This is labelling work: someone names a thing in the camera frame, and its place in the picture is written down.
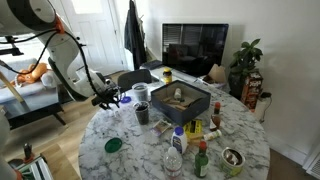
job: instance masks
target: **door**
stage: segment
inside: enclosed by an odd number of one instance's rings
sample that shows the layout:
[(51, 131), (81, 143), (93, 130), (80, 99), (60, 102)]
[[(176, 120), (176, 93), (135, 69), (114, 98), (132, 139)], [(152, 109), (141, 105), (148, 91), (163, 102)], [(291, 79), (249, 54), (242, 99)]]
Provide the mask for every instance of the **door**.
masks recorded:
[[(109, 0), (61, 0), (70, 27), (83, 50), (91, 69), (103, 75), (124, 69), (117, 40), (117, 31), (111, 14)], [(71, 68), (83, 66), (82, 59), (77, 58)]]

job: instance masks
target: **red bottle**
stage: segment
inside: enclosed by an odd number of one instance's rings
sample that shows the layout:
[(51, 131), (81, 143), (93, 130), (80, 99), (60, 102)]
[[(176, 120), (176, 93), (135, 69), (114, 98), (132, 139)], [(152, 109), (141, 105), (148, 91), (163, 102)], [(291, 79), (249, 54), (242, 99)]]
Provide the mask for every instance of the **red bottle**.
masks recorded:
[(214, 113), (211, 115), (211, 121), (210, 121), (210, 131), (215, 131), (220, 128), (220, 103), (216, 102), (214, 104)]

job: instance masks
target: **pillow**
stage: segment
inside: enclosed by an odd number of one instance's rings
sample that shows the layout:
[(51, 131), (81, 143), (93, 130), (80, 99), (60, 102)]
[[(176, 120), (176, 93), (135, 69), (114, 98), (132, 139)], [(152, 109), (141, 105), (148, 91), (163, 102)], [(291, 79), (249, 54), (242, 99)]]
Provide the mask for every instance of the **pillow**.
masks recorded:
[(47, 88), (55, 88), (57, 86), (57, 82), (54, 79), (54, 72), (48, 70), (41, 76), (42, 84)]

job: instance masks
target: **black chair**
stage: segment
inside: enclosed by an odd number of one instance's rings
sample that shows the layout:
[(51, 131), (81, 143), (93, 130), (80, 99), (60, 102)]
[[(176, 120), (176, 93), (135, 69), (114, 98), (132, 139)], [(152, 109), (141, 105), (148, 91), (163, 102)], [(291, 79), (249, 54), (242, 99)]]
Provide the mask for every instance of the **black chair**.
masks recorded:
[(121, 87), (121, 92), (130, 90), (134, 84), (139, 82), (152, 82), (151, 74), (148, 69), (130, 71), (120, 75), (118, 78), (118, 86)]

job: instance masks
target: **potted plant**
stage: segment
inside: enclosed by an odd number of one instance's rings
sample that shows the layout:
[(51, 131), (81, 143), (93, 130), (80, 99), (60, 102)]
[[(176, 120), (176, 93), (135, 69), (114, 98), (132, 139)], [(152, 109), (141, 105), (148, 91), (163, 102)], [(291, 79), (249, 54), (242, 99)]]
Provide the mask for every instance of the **potted plant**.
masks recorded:
[(240, 99), (244, 80), (250, 72), (258, 71), (255, 63), (260, 61), (262, 54), (261, 49), (255, 46), (260, 42), (260, 39), (254, 40), (252, 43), (243, 42), (241, 50), (233, 54), (233, 61), (230, 63), (230, 73), (228, 83), (230, 86), (230, 94), (237, 99)]

